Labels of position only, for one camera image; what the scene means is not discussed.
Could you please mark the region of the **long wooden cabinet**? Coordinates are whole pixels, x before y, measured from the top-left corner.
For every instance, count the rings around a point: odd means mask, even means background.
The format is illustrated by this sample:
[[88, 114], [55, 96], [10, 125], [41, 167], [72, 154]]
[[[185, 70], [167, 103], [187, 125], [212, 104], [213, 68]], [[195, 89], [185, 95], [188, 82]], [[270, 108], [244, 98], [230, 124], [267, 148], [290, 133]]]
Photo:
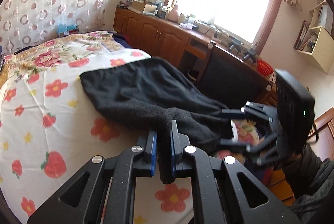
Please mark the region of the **long wooden cabinet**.
[[[211, 41], [207, 36], [187, 31], [167, 20], [119, 7], [115, 10], [113, 28], [129, 38], [131, 47], [167, 60], [184, 75], [197, 63], [199, 72], [204, 68], [207, 46]], [[260, 103], [275, 106], [275, 90], [268, 91]]]

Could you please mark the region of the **cream wall shelf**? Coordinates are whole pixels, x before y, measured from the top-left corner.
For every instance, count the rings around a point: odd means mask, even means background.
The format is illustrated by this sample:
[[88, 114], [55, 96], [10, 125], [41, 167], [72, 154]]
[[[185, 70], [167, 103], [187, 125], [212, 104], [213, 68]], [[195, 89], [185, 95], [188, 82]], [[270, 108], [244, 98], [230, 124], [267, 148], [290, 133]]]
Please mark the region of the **cream wall shelf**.
[[324, 0], [310, 15], [311, 21], [302, 23], [293, 48], [308, 64], [327, 74], [333, 64], [333, 12]]

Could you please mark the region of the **cardboard box on cabinet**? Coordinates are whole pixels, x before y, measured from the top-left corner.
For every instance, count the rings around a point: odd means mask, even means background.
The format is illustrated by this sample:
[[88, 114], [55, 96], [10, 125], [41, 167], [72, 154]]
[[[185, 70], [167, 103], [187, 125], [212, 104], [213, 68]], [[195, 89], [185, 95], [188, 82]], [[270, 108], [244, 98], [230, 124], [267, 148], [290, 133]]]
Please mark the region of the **cardboard box on cabinet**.
[[140, 13], [154, 13], [157, 10], [157, 6], [148, 4], [146, 2], [138, 2], [134, 0], [131, 4], [131, 8]]

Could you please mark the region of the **red plastic basket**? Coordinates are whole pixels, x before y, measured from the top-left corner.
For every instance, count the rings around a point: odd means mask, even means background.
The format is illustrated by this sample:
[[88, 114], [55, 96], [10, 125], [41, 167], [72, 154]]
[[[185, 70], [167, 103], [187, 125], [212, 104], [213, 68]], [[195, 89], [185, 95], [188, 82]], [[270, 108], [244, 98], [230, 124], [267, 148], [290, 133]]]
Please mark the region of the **red plastic basket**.
[[264, 60], [257, 60], [257, 71], [264, 77], [270, 76], [273, 74], [274, 69]]

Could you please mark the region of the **pink bottle on cabinet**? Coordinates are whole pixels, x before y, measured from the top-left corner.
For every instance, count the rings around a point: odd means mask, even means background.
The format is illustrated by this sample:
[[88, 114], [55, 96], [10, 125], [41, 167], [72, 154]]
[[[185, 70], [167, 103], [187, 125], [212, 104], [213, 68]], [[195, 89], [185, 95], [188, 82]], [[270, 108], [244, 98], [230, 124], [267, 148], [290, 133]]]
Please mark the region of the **pink bottle on cabinet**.
[[172, 22], [178, 22], [179, 12], [178, 12], [178, 5], [175, 4], [173, 8], [168, 12], [167, 19]]

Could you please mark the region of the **blue tissue box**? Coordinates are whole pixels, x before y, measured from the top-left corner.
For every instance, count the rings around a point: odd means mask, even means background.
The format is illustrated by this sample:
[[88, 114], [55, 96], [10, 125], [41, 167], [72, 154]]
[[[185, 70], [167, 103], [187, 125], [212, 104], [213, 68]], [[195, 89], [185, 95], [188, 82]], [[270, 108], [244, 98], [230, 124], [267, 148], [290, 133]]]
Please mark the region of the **blue tissue box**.
[[66, 37], [71, 34], [78, 34], [79, 28], [77, 25], [66, 25], [66, 24], [58, 24], [57, 26], [57, 35], [58, 37]]

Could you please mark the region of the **floral rose bedspread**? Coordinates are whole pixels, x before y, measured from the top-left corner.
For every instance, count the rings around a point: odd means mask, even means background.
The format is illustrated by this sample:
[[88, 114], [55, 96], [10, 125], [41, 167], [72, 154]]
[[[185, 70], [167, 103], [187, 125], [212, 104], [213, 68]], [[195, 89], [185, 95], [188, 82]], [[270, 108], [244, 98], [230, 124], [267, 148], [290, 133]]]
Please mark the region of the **floral rose bedspread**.
[[35, 75], [47, 68], [129, 47], [125, 36], [108, 31], [52, 39], [1, 57], [1, 86], [9, 82], [16, 83], [24, 75]]

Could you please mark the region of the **white flower fleece blanket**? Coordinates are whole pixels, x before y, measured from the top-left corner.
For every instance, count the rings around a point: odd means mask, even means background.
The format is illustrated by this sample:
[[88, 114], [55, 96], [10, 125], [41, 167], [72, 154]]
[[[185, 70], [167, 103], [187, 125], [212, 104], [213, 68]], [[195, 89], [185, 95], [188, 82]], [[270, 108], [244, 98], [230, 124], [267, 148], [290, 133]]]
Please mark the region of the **white flower fleece blanket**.
[[3, 87], [1, 191], [19, 222], [26, 223], [92, 157], [113, 157], [137, 142], [138, 131], [94, 109], [80, 75], [146, 58], [128, 48], [75, 57]]

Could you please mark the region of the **black t-shirt white script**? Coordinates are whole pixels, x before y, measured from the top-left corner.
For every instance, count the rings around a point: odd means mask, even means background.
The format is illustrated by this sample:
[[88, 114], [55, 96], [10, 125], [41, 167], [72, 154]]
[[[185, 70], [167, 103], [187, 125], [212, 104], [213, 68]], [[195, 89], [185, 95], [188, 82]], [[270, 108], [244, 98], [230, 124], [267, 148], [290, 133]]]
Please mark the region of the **black t-shirt white script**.
[[217, 152], [221, 139], [232, 139], [225, 105], [201, 93], [176, 67], [148, 58], [80, 75], [84, 93], [107, 121], [131, 130], [157, 132], [158, 164], [164, 184], [174, 182], [170, 132], [176, 121], [191, 145]]

